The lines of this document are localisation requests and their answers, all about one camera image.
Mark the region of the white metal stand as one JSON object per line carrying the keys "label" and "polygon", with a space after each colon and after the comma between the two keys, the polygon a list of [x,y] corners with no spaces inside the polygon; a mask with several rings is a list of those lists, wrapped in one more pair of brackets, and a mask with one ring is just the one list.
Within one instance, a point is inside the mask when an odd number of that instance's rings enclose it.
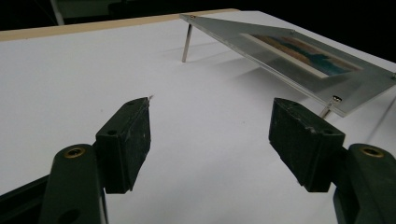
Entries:
{"label": "white metal stand", "polygon": [[57,24],[59,26],[64,25],[64,18],[63,18],[63,15],[62,15],[60,9],[58,8],[57,0],[49,0],[49,1],[51,4],[53,13],[54,13],[55,20],[57,21]]}

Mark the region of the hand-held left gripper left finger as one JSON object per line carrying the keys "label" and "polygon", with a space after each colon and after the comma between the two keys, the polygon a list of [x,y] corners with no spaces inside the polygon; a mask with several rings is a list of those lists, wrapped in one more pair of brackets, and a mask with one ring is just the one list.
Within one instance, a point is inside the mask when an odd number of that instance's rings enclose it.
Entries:
{"label": "hand-held left gripper left finger", "polygon": [[59,151],[38,224],[108,224],[107,194],[131,191],[150,149],[149,98],[125,103],[91,145]]}

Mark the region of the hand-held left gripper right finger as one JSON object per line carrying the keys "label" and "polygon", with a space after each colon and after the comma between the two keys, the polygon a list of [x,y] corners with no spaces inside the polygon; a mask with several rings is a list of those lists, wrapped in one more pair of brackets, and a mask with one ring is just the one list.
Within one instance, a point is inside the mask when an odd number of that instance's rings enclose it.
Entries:
{"label": "hand-held left gripper right finger", "polygon": [[275,98],[269,142],[309,192],[335,185],[338,224],[396,224],[396,158],[346,135],[296,102]]}

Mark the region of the clear acrylic photo frame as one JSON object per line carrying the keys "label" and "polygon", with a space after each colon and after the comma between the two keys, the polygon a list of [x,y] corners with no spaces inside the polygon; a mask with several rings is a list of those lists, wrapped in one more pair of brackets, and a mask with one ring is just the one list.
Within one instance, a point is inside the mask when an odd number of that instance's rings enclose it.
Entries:
{"label": "clear acrylic photo frame", "polygon": [[344,117],[396,86],[396,76],[292,29],[189,14],[180,18]]}

